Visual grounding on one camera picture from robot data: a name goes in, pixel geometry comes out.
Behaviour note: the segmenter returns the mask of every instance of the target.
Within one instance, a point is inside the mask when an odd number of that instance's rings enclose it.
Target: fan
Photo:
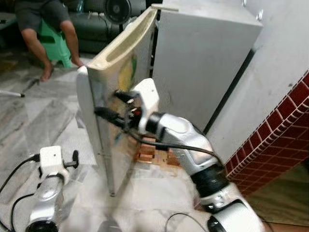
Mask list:
[[[118,24],[120,31],[123,31],[123,24],[131,16],[131,4],[129,0],[105,0],[104,14],[112,23]]]

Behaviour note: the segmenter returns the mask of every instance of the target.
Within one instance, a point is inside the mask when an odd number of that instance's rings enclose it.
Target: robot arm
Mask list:
[[[180,164],[190,175],[200,195],[204,209],[212,216],[210,232],[264,232],[262,222],[236,185],[228,181],[221,162],[213,155],[207,138],[186,119],[157,112],[159,96],[151,78],[140,82],[131,92],[115,93],[132,108],[130,120],[107,108],[97,108],[96,114],[122,127],[125,132],[136,129],[138,134],[152,133],[162,143],[186,145],[208,153],[172,148]]]
[[[73,162],[64,164],[60,146],[40,150],[39,170],[42,182],[34,194],[35,205],[26,232],[58,232],[63,203],[62,188],[70,177],[66,168],[77,168],[78,165],[77,151],[73,153]]]

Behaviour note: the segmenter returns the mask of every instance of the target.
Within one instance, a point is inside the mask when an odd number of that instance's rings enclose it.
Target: marble floor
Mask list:
[[[93,55],[82,55],[87,63]],[[1,68],[1,62],[9,65]],[[12,169],[41,147],[60,145],[64,160],[73,150],[80,153],[80,166],[70,171],[64,188],[62,232],[157,232],[163,231],[174,212],[193,215],[203,226],[209,214],[194,210],[197,192],[179,168],[161,170],[157,165],[137,163],[125,187],[110,197],[107,179],[99,175],[76,95],[77,68],[61,64],[49,81],[39,82],[42,72],[26,50],[0,52],[0,89],[24,92],[25,98],[0,95],[0,184]],[[0,217],[9,225],[13,202],[35,191],[39,182],[36,164],[26,164],[13,176],[0,196]],[[16,207],[15,227],[27,226],[33,200]],[[190,218],[176,216],[169,231],[202,231]]]

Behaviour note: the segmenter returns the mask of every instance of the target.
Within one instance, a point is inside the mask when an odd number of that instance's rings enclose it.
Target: cable connector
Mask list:
[[[40,154],[35,154],[32,157],[30,157],[30,158],[34,162],[40,162]]]

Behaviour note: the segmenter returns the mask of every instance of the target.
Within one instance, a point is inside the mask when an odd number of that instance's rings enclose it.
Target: open fridge door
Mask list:
[[[102,50],[87,67],[78,70],[77,95],[98,168],[106,174],[110,194],[123,183],[139,144],[94,114],[94,107],[123,113],[125,104],[113,96],[149,77],[157,10],[148,8]]]

